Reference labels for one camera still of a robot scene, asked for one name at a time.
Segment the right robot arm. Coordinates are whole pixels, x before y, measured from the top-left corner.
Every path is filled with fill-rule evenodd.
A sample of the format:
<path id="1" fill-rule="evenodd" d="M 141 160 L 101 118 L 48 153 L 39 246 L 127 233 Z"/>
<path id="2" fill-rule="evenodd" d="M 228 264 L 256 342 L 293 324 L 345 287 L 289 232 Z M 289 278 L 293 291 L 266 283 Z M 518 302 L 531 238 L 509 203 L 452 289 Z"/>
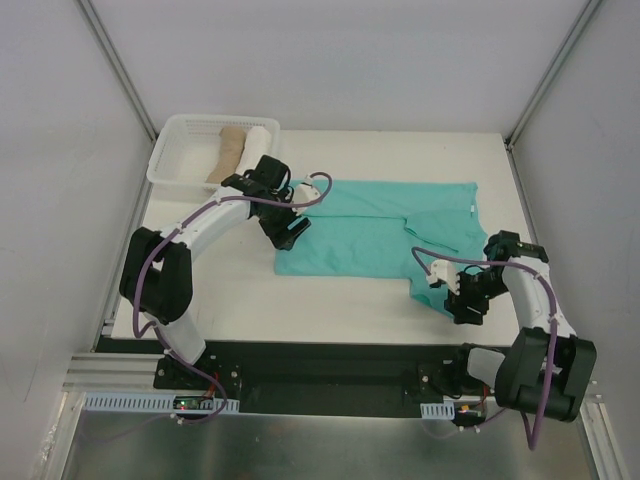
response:
<path id="1" fill-rule="evenodd" d="M 490 301 L 511 297 L 520 331 L 505 353 L 465 344 L 450 369 L 452 387 L 473 394 L 484 384 L 499 406 L 535 414 L 542 399 L 544 416 L 573 421 L 597 359 L 593 342 L 580 339 L 569 325 L 550 281 L 549 258 L 542 246 L 525 243 L 515 232 L 492 235 L 484 247 L 486 263 L 475 274 L 457 274 L 445 310 L 456 324 L 480 326 Z"/>

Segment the teal t-shirt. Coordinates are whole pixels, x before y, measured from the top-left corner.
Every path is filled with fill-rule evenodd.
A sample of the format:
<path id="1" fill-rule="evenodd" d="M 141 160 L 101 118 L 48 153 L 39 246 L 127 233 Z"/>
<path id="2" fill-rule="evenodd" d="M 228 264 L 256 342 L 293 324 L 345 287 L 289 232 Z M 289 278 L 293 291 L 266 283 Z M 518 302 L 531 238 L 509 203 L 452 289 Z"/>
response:
<path id="1" fill-rule="evenodd" d="M 411 250 L 479 260 L 487 234 L 470 183 L 337 180 L 304 215 L 310 227 L 275 256 L 282 276 L 406 279 L 409 296 L 438 312 L 447 292 L 432 289 Z"/>

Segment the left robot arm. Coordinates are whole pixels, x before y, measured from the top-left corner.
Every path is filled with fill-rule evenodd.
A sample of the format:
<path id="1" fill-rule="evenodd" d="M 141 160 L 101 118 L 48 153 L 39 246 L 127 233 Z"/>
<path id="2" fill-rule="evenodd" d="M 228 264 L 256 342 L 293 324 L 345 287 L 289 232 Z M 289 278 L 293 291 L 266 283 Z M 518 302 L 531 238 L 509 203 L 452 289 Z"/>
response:
<path id="1" fill-rule="evenodd" d="M 140 227 L 129 240 L 119 293 L 133 307 L 134 336 L 152 328 L 178 363 L 176 375 L 188 388 L 204 387 L 210 363 L 201 358 L 206 342 L 191 313 L 193 265 L 229 230 L 256 219 L 277 250 L 288 251 L 311 226 L 304 211 L 325 193 L 313 175 L 291 185 L 291 170 L 264 155 L 256 167 L 222 180 L 213 195 L 186 218 L 161 230 Z"/>

